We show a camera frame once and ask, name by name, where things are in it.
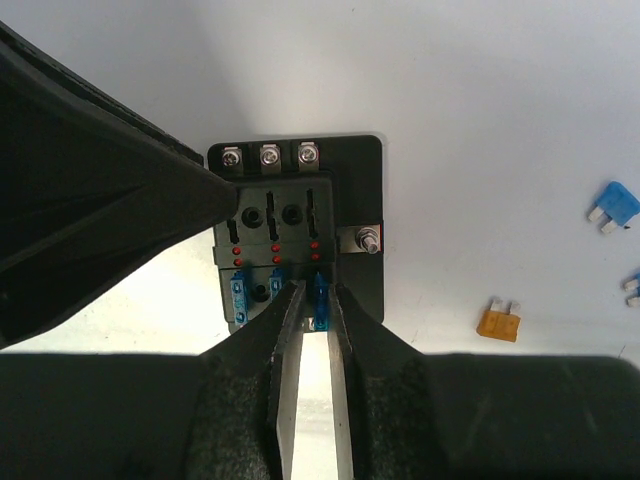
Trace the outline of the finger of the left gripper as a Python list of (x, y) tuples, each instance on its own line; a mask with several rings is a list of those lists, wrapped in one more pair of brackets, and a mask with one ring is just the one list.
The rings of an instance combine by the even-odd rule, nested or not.
[(230, 219), (203, 157), (1, 30), (1, 344), (52, 330), (173, 245)]

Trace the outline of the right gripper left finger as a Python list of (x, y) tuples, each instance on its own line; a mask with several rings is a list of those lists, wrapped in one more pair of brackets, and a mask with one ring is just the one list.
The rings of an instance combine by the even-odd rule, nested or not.
[(200, 355), (204, 376), (184, 454), (187, 479), (292, 475), (306, 284)]

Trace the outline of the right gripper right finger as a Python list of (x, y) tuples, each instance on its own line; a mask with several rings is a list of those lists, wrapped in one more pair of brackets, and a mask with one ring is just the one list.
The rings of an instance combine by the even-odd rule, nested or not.
[(329, 290), (329, 313), (339, 478), (445, 478), (423, 354), (373, 320), (342, 284)]

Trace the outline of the black fuse box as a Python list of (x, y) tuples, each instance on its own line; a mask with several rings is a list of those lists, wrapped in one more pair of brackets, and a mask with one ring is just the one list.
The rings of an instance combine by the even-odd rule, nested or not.
[(207, 160), (209, 170), (238, 193), (237, 212), (213, 229), (214, 262), (231, 332), (242, 327), (234, 323), (231, 303), (230, 280), (237, 271), (245, 275), (248, 322), (272, 302), (269, 276), (275, 268), (284, 270), (286, 283), (305, 282), (308, 332), (314, 331), (317, 272), (329, 285), (349, 288), (368, 315), (383, 320), (383, 151), (378, 137), (218, 143), (209, 148)]

